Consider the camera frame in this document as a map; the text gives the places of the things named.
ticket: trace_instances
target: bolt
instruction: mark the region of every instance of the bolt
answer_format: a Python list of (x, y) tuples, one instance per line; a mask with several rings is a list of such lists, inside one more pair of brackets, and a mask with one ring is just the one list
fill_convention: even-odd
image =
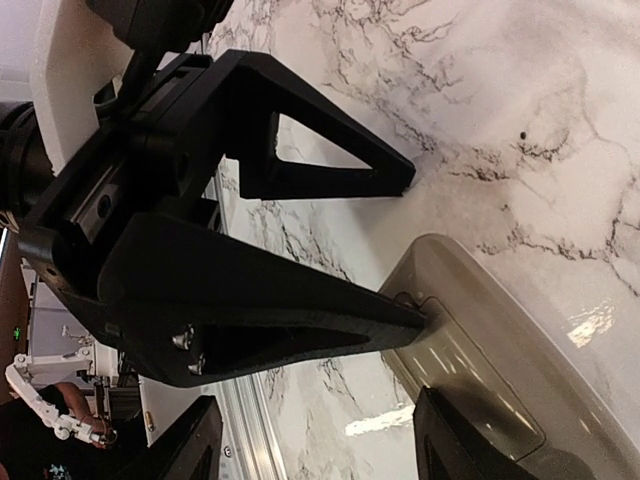
[(192, 375), (202, 375), (204, 364), (205, 364), (204, 353), (201, 353), (200, 356), (198, 357), (198, 362), (189, 365), (188, 367), (189, 372), (191, 372)]
[(195, 333), (195, 329), (193, 325), (189, 325), (184, 333), (179, 335), (174, 335), (171, 340), (173, 340), (173, 344), (176, 348), (180, 350), (189, 350), (191, 348), (191, 343), (193, 342), (193, 335)]

